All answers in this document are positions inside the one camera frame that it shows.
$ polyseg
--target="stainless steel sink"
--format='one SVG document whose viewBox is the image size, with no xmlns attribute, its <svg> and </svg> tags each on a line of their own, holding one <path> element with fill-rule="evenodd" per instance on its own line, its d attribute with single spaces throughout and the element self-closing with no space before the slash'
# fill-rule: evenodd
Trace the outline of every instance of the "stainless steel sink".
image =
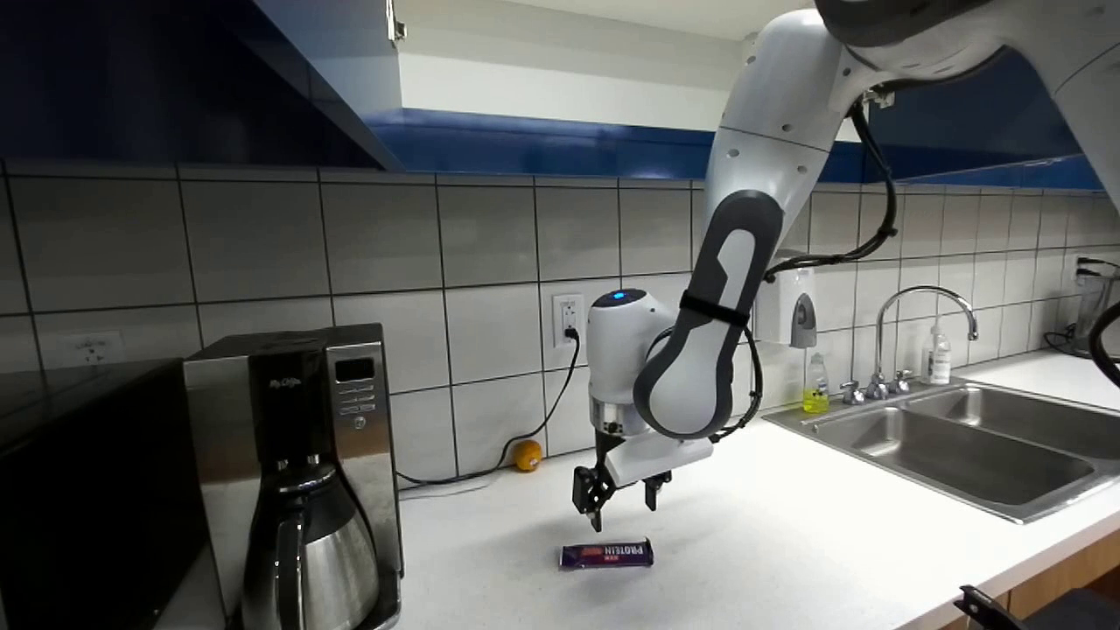
<svg viewBox="0 0 1120 630">
<path fill-rule="evenodd" d="M 1120 460 L 1120 416 L 1028 398 L 998 389 L 960 389 L 911 401 L 918 412 L 933 412 L 1021 439 L 1050 444 L 1086 459 Z"/>
<path fill-rule="evenodd" d="M 925 389 L 802 422 L 811 439 L 1011 521 L 1044 517 L 1120 472 L 1120 419 L 991 389 Z"/>
</svg>

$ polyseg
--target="robotic arm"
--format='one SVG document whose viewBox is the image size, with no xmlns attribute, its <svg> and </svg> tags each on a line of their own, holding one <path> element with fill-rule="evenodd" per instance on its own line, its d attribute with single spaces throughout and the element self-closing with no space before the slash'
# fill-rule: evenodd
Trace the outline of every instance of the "robotic arm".
<svg viewBox="0 0 1120 630">
<path fill-rule="evenodd" d="M 613 491 L 641 480 L 654 508 L 671 470 L 709 453 L 767 261 L 844 114 L 874 86 L 960 76 L 1003 45 L 1035 62 L 1117 200 L 1117 0 L 818 0 L 756 36 L 709 148 L 706 233 L 680 314 L 645 289 L 616 289 L 589 318 L 594 465 L 574 470 L 574 508 L 594 528 Z"/>
</svg>

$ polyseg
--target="white tile wall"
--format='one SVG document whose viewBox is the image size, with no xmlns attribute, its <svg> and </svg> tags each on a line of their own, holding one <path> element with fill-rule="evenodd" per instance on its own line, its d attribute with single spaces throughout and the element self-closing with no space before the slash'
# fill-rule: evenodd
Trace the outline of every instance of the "white tile wall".
<svg viewBox="0 0 1120 630">
<path fill-rule="evenodd" d="M 442 289 L 335 297 L 335 321 L 382 321 L 393 390 L 449 384 L 449 314 Z"/>
<path fill-rule="evenodd" d="M 307 299 L 239 299 L 199 305 L 204 341 L 244 332 L 322 330 L 333 326 L 328 297 Z"/>
<path fill-rule="evenodd" d="M 186 358 L 199 351 L 196 307 L 56 310 L 36 314 L 42 368 L 78 368 L 74 341 L 115 332 L 123 360 Z"/>
<path fill-rule="evenodd" d="M 940 254 L 970 254 L 975 253 L 975 195 L 973 191 L 947 191 L 940 195 Z"/>
<path fill-rule="evenodd" d="M 693 261 L 689 187 L 623 184 L 623 274 L 682 274 Z"/>
<path fill-rule="evenodd" d="M 413 480 L 456 477 L 452 390 L 401 390 L 387 405 L 400 472 Z"/>
<path fill-rule="evenodd" d="M 548 370 L 547 375 L 547 405 L 555 401 L 561 389 L 562 389 L 567 370 Z M 548 450 L 562 453 L 562 450 L 583 450 L 594 444 L 594 430 L 589 419 L 589 368 L 577 368 L 567 382 L 562 398 L 555 401 L 555 412 L 548 419 Z"/>
<path fill-rule="evenodd" d="M 0 318 L 0 375 L 36 370 L 36 368 L 39 368 L 39 351 L 36 351 L 30 318 L 25 314 Z"/>
<path fill-rule="evenodd" d="M 317 187 L 182 181 L 199 299 L 328 292 Z"/>
<path fill-rule="evenodd" d="M 1003 253 L 1011 239 L 1011 195 L 984 191 L 975 201 L 975 253 Z"/>
<path fill-rule="evenodd" d="M 322 184 L 335 292 L 442 288 L 442 219 L 431 184 Z"/>
<path fill-rule="evenodd" d="M 938 248 L 960 253 L 960 222 L 945 219 L 945 201 L 952 195 L 932 195 L 932 191 L 907 191 L 898 200 L 898 253 L 904 257 L 938 254 Z"/>
<path fill-rule="evenodd" d="M 858 187 L 851 191 L 837 191 L 837 187 L 821 187 L 809 200 L 811 211 L 811 253 L 851 253 L 858 246 L 862 233 L 862 195 Z"/>
<path fill-rule="evenodd" d="M 534 278 L 531 187 L 442 187 L 443 278 Z"/>
<path fill-rule="evenodd" d="M 176 181 L 15 177 L 36 310 L 191 299 Z"/>
<path fill-rule="evenodd" d="M 1008 248 L 1039 248 L 1044 195 L 1035 187 L 1011 195 Z"/>
<path fill-rule="evenodd" d="M 542 422 L 542 376 L 456 384 L 459 472 L 489 470 L 515 432 Z"/>
<path fill-rule="evenodd" d="M 882 205 L 882 187 L 826 184 L 783 248 L 854 248 Z M 470 472 L 534 426 L 562 382 L 552 292 L 591 305 L 627 282 L 676 307 L 704 219 L 689 181 L 9 163 L 0 370 L 74 362 L 87 332 L 120 334 L 123 358 L 186 358 L 227 332 L 382 321 L 401 472 Z M 815 351 L 833 389 L 865 382 L 874 314 L 911 282 L 967 292 L 981 339 L 962 339 L 956 305 L 907 292 L 888 310 L 885 370 L 921 375 L 933 321 L 956 362 L 1032 351 L 1077 310 L 1074 257 L 1117 246 L 1120 218 L 1098 191 L 904 184 L 898 239 L 869 261 L 818 270 Z M 802 360 L 767 353 L 769 405 L 790 398 Z M 734 362 L 744 405 L 749 353 Z M 555 453 L 591 444 L 583 358 L 542 439 Z"/>
<path fill-rule="evenodd" d="M 449 289 L 452 382 L 539 370 L 534 288 Z"/>
<path fill-rule="evenodd" d="M 898 261 L 858 261 L 854 265 L 854 326 L 874 326 L 888 292 L 898 289 Z"/>
<path fill-rule="evenodd" d="M 882 187 L 862 187 L 862 242 L 869 242 L 885 213 L 885 191 Z M 898 233 L 885 239 L 869 257 L 898 257 Z"/>
<path fill-rule="evenodd" d="M 534 187 L 539 276 L 618 276 L 618 191 L 616 187 Z"/>
</svg>

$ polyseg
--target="faucet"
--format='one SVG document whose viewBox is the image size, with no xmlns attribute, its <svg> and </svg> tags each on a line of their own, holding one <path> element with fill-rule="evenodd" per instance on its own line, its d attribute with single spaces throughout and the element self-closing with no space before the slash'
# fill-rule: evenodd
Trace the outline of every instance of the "faucet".
<svg viewBox="0 0 1120 630">
<path fill-rule="evenodd" d="M 885 305 L 879 307 L 879 318 L 874 318 L 874 375 L 870 375 L 870 384 L 869 384 L 869 398 L 885 398 L 888 396 L 888 384 L 882 382 L 882 318 L 904 292 L 918 292 L 918 289 L 945 292 L 947 299 L 956 299 L 970 318 L 970 339 L 981 339 L 975 310 L 956 289 L 938 288 L 938 282 L 898 288 L 893 297 L 885 297 Z"/>
</svg>

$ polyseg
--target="kitchen counter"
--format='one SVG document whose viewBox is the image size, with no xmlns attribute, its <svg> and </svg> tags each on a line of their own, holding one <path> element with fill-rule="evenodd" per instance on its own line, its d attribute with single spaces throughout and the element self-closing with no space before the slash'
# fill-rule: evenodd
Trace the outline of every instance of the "kitchen counter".
<svg viewBox="0 0 1120 630">
<path fill-rule="evenodd" d="M 1053 390 L 1053 370 L 1095 368 L 1053 360 L 1071 358 L 1039 353 L 973 375 L 1017 389 L 1047 375 L 1047 396 L 1086 396 Z M 407 493 L 400 630 L 940 625 L 956 617 L 960 585 L 1003 592 L 1120 528 L 1120 481 L 1015 523 L 756 419 L 709 460 L 680 470 L 660 509 L 645 509 L 641 491 L 616 493 L 594 535 L 570 508 L 570 470 L 583 460 L 591 453 Z M 561 544 L 604 538 L 651 538 L 657 561 L 561 570 Z"/>
</svg>

